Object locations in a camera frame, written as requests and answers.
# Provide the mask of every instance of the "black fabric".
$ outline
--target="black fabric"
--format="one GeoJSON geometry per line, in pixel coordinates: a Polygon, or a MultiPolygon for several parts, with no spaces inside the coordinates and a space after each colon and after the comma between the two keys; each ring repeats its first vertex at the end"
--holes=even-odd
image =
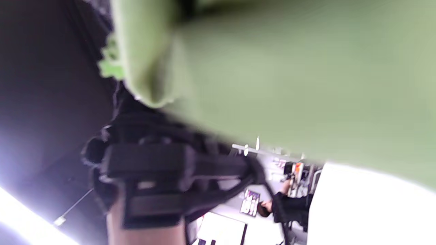
{"type": "Polygon", "coordinates": [[[280,223],[296,221],[303,227],[304,231],[307,232],[307,226],[309,222],[309,209],[310,204],[312,203],[313,195],[309,195],[308,202],[306,197],[292,198],[284,195],[281,192],[278,192],[277,194],[275,194],[275,196],[277,197],[277,199],[281,200],[286,215],[285,217],[283,217],[284,220],[280,220],[279,216],[275,215],[277,213],[277,210],[273,202],[272,214],[274,215],[274,222],[280,223]]]}

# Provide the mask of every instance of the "bright light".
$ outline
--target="bright light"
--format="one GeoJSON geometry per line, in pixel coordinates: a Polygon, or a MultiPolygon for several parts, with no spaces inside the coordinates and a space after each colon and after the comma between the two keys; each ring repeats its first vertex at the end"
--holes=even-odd
{"type": "Polygon", "coordinates": [[[259,150],[259,137],[256,139],[256,150],[259,150]]]}
{"type": "Polygon", "coordinates": [[[0,222],[31,245],[78,245],[0,188],[0,222]]]}
{"type": "Polygon", "coordinates": [[[56,226],[61,226],[61,225],[63,225],[63,224],[65,223],[65,221],[67,221],[67,219],[64,218],[64,216],[60,216],[59,218],[57,218],[57,219],[53,222],[53,224],[56,225],[56,226]]]}

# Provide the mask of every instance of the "green sleeve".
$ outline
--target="green sleeve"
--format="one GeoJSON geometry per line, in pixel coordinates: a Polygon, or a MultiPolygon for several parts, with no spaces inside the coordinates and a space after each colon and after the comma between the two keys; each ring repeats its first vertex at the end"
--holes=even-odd
{"type": "MultiPolygon", "coordinates": [[[[435,189],[434,13],[428,0],[272,0],[203,16],[168,31],[166,109],[229,141],[260,136],[435,189]]],[[[120,43],[125,67],[142,48],[120,43]]],[[[139,99],[153,88],[126,79],[139,99]]]]}

